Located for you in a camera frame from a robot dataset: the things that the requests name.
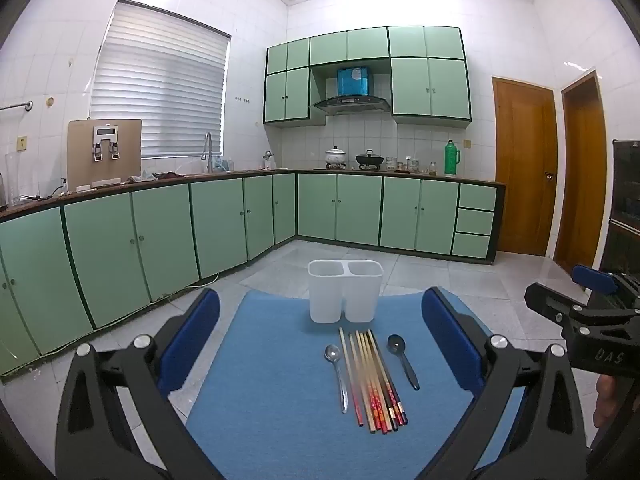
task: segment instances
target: white pot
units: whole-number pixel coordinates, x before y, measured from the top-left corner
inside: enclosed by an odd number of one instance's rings
[[[343,150],[339,150],[338,146],[334,146],[332,150],[326,150],[324,161],[327,164],[345,164],[346,153]]]

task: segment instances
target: window blind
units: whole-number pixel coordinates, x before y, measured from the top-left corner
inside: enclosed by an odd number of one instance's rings
[[[229,38],[118,2],[98,56],[92,119],[142,119],[142,157],[221,154]]]

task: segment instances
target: chopsticks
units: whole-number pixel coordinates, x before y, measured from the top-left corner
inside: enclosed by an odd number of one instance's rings
[[[356,420],[358,421],[358,426],[364,426],[364,422],[362,421],[362,414],[360,413],[360,404],[358,403],[358,396],[356,395],[356,388],[353,384],[353,375],[351,374],[351,364],[349,363],[349,353],[347,352],[347,345],[344,342],[344,332],[342,331],[342,327],[340,327],[340,341],[342,342],[342,352],[344,353],[344,362],[347,365],[347,375],[349,376],[349,384],[351,387],[351,398],[353,399],[353,407],[356,412]]]
[[[383,434],[398,431],[400,426],[407,424],[408,419],[373,331],[371,329],[366,332],[356,330],[355,334],[349,333],[353,368],[344,331],[341,327],[338,331],[358,425],[364,426],[358,402],[359,387],[369,431],[375,433],[377,430],[381,430]]]

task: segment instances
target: person's hand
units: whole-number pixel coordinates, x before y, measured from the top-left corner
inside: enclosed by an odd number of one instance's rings
[[[620,405],[616,399],[616,378],[608,375],[601,375],[596,383],[598,399],[596,400],[596,410],[593,412],[593,425],[601,428],[606,425],[618,412]],[[634,411],[640,406],[640,397],[634,402]]]

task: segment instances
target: green cabinet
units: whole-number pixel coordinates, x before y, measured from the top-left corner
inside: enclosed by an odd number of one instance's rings
[[[99,328],[150,303],[128,193],[65,205],[69,247]]]
[[[309,64],[335,63],[347,60],[347,33],[333,32],[311,38]]]
[[[296,176],[273,175],[273,236],[279,244],[296,235]]]
[[[60,208],[0,224],[0,250],[9,288],[41,353],[91,332],[66,252]]]
[[[389,27],[391,57],[427,57],[424,27]]]
[[[273,188],[271,175],[243,180],[246,247],[253,260],[273,245]]]
[[[431,114],[471,118],[466,63],[457,59],[430,59]]]
[[[282,72],[287,69],[287,43],[275,45],[267,49],[267,74]]]
[[[465,59],[462,35],[457,27],[424,27],[427,56]]]
[[[159,300],[197,282],[189,185],[132,193],[138,245],[151,299]]]
[[[386,27],[359,28],[347,32],[347,59],[389,57]]]
[[[0,374],[4,374],[37,359],[39,355],[15,307],[4,270],[1,269],[0,282]]]
[[[451,254],[454,256],[467,256],[469,258],[486,258],[488,249],[488,236],[456,233]]]
[[[461,184],[459,206],[493,211],[495,208],[495,187]]]
[[[334,174],[298,174],[298,234],[335,240]]]
[[[191,184],[191,210],[203,278],[245,263],[241,178]]]
[[[381,176],[339,175],[335,238],[377,245],[381,195]]]
[[[287,43],[287,70],[309,66],[309,40],[304,38]]]
[[[456,225],[458,183],[423,180],[415,248],[427,253],[450,254]]]
[[[384,197],[380,245],[414,250],[420,202],[420,180],[386,176]]]
[[[419,57],[391,60],[393,114],[431,115],[429,61]]]
[[[309,115],[309,69],[287,71],[285,118],[299,119]]]
[[[267,76],[264,89],[264,122],[281,121],[285,117],[287,73],[278,72]]]

